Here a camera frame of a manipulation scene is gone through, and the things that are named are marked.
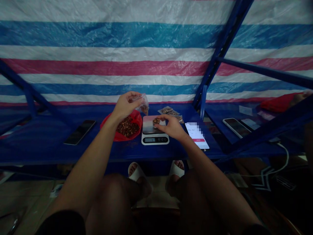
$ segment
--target white cable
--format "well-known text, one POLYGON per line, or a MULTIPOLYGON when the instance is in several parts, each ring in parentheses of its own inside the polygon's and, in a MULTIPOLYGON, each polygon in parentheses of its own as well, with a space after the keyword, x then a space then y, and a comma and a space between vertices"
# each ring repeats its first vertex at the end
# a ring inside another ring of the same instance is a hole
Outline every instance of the white cable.
POLYGON ((288 165, 288 162, 289 162, 289 152, 288 152, 288 150, 287 150, 282 144, 277 143, 277 145, 280 146, 280 147, 282 147, 282 148, 286 151, 286 153, 287 153, 286 163, 285 163, 285 165, 283 165, 282 168, 280 168, 280 169, 277 170, 277 171, 273 171, 273 172, 271 172, 271 173, 265 174, 265 175, 257 175, 257 176, 254 176, 254 175, 253 175, 253 176, 252 176, 252 175, 241 175, 241 176, 244 176, 244 177, 263 177, 263 176, 267 176, 267 175, 270 175, 270 174, 274 174, 274 173, 277 173, 277 172, 283 170, 283 169, 288 165))

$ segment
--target blue stripe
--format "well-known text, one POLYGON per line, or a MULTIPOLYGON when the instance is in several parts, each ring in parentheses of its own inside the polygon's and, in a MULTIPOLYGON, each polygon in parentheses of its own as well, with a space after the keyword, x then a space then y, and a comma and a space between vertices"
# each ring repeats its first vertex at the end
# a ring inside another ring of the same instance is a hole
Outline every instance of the blue stripe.
MULTIPOLYGON (((0 21, 0 44, 52 47, 214 48, 222 25, 0 21)), ((233 48, 313 44, 313 25, 242 25, 233 48)))
MULTIPOLYGON (((170 86, 170 85, 89 85, 89 84, 32 84, 42 94, 76 94, 76 95, 121 95, 130 90, 147 95, 190 95, 195 94, 198 85, 170 86)), ((305 90, 282 81, 261 81, 255 83, 213 83, 210 85, 210 93, 239 93, 243 91, 267 91, 267 90, 305 90)), ((14 85, 1 85, 0 95, 23 95, 21 90, 14 89, 14 85)))

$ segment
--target phone screen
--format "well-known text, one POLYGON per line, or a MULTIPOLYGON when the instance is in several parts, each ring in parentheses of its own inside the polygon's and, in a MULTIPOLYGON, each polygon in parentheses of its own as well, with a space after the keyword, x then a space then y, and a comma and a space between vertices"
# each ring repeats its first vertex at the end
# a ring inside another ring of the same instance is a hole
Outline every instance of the phone screen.
POLYGON ((231 126, 238 134, 240 134, 242 137, 245 137, 249 135, 251 132, 245 128, 240 122, 238 122, 234 118, 224 119, 225 122, 231 126))
POLYGON ((92 128, 92 126, 96 123, 93 120, 85 120, 67 139, 64 141, 64 144, 76 145, 81 139, 85 136, 85 134, 92 128))

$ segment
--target white phone case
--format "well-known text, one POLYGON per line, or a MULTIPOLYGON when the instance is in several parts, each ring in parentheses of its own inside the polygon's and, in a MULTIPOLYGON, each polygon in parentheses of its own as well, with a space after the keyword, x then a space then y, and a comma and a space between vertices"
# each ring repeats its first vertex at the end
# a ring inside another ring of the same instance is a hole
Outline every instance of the white phone case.
POLYGON ((228 126, 240 139, 242 139, 243 137, 237 132, 237 131, 235 131, 234 130, 234 128, 232 128, 230 125, 228 125, 228 123, 225 121, 225 120, 227 120, 227 119, 234 119, 234 118, 226 118, 226 119, 223 119, 223 123, 225 123, 226 124, 226 126, 228 126))

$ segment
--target plastic bag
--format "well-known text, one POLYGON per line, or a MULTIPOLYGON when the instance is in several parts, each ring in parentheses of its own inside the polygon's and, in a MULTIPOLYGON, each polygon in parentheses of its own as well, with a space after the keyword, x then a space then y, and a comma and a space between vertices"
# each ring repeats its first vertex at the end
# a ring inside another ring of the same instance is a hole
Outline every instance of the plastic bag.
POLYGON ((140 98, 142 98, 144 100, 144 103, 142 105, 140 105, 138 108, 136 108, 135 110, 144 113, 146 116, 148 116, 148 112, 149 112, 149 102, 148 102, 148 98, 146 96, 146 94, 141 94, 140 96, 136 96, 135 98, 131 99, 130 102, 133 103, 136 100, 139 100, 140 98))
POLYGON ((168 115, 180 115, 180 113, 177 112, 177 111, 175 111, 175 110, 170 111, 170 112, 168 112, 167 114, 168 114, 168 115))
POLYGON ((173 116, 173 117, 177 118, 180 124, 184 124, 185 123, 184 120, 183 120, 183 116, 182 115, 170 115, 170 116, 173 116))
MULTIPOLYGON (((102 128, 102 126, 105 124, 105 122, 107 121, 107 119, 111 116, 112 113, 110 113, 101 123, 100 125, 100 129, 102 128)), ((114 136, 114 141, 120 142, 120 141, 128 141, 128 140, 132 140, 134 138, 136 138, 136 136, 138 136, 141 132, 141 127, 142 127, 142 117, 140 115, 140 112, 138 112, 137 110, 134 110, 131 114, 130 114, 131 118, 133 119, 131 122, 132 123, 137 123, 139 126, 139 130, 136 131, 134 134, 132 134, 129 138, 127 138, 126 136, 122 135, 121 133, 115 132, 115 136, 114 136)))
POLYGON ((171 111, 173 111, 173 109, 170 106, 166 106, 166 107, 158 110, 158 112, 160 114, 167 114, 168 112, 171 112, 171 111))

